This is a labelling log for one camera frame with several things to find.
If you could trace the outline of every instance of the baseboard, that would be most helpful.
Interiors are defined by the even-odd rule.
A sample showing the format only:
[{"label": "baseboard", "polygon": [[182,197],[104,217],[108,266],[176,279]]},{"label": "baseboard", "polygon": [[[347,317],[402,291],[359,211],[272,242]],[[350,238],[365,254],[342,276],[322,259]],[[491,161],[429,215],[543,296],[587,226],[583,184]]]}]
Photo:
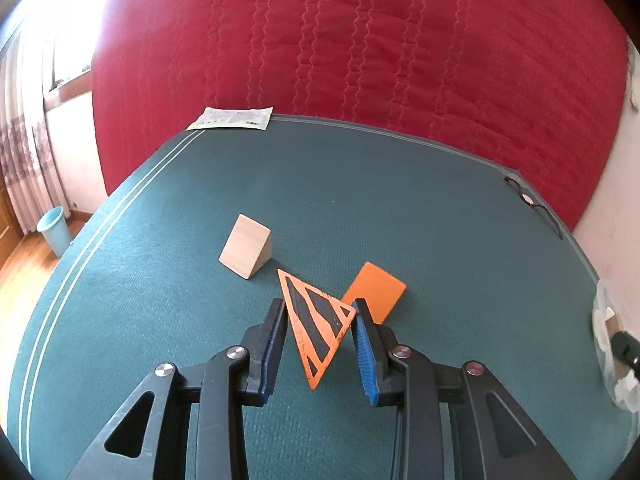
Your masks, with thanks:
[{"label": "baseboard", "polygon": [[69,220],[76,220],[78,222],[87,223],[89,218],[91,218],[91,213],[85,213],[83,211],[72,211],[71,215],[69,215]]}]

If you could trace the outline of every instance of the patterned curtain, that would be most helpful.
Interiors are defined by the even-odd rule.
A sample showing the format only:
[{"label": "patterned curtain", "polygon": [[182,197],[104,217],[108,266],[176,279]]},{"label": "patterned curtain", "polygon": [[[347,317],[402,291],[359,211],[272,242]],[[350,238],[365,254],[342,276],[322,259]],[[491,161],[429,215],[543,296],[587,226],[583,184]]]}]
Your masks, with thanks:
[{"label": "patterned curtain", "polygon": [[35,231],[41,216],[55,206],[68,216],[44,112],[52,73],[47,14],[41,8],[28,17],[0,62],[0,164],[25,233]]}]

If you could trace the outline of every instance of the red curtain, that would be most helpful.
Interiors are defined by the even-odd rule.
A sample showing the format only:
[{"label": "red curtain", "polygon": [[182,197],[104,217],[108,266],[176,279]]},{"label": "red curtain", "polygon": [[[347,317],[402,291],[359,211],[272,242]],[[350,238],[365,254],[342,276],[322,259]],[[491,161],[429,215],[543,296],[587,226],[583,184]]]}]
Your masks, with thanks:
[{"label": "red curtain", "polygon": [[94,57],[108,192],[205,106],[273,106],[518,169],[573,228],[625,91],[601,0],[109,0]]}]

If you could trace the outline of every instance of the wall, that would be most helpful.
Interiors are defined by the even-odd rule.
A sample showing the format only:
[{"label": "wall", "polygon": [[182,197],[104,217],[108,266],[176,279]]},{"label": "wall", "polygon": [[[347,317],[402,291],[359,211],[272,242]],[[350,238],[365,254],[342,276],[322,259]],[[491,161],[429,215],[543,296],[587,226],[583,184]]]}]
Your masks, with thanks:
[{"label": "wall", "polygon": [[95,143],[92,93],[47,113],[51,149],[71,209],[95,212],[107,198]]},{"label": "wall", "polygon": [[574,236],[601,278],[610,278],[640,316],[640,59],[623,105],[616,141]]}]

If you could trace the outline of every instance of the silver screw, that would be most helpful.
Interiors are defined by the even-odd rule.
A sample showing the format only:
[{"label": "silver screw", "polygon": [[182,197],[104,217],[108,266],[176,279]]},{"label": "silver screw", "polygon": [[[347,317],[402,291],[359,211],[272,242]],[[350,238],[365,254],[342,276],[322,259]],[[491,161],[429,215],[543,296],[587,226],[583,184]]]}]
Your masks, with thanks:
[{"label": "silver screw", "polygon": [[408,346],[398,345],[391,351],[391,353],[398,359],[407,359],[411,355],[411,349]]},{"label": "silver screw", "polygon": [[469,375],[473,375],[475,377],[478,377],[484,374],[484,366],[482,365],[482,363],[479,363],[477,361],[468,362],[465,365],[465,368],[466,368],[466,373],[468,373]]},{"label": "silver screw", "polygon": [[246,349],[241,346],[232,346],[226,351],[226,356],[229,359],[240,359],[244,357],[244,354],[246,354]]},{"label": "silver screw", "polygon": [[156,367],[156,375],[158,377],[165,377],[174,371],[174,366],[171,363],[162,363]]}]

